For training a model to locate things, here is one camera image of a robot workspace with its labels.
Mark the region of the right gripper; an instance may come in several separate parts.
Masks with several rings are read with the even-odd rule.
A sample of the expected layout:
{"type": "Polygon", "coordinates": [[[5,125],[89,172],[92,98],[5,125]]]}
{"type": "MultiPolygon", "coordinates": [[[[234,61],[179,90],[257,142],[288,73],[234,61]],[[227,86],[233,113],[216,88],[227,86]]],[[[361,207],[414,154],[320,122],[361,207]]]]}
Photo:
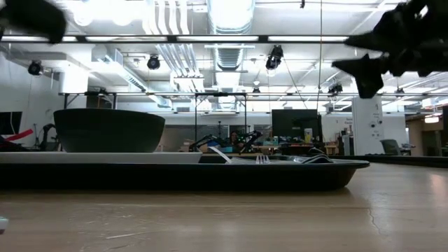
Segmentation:
{"type": "Polygon", "coordinates": [[[354,77],[361,99],[373,98],[389,71],[401,76],[414,71],[419,76],[447,71],[447,0],[407,1],[383,14],[386,33],[351,35],[344,45],[388,52],[386,57],[343,59],[332,63],[354,77]]]}

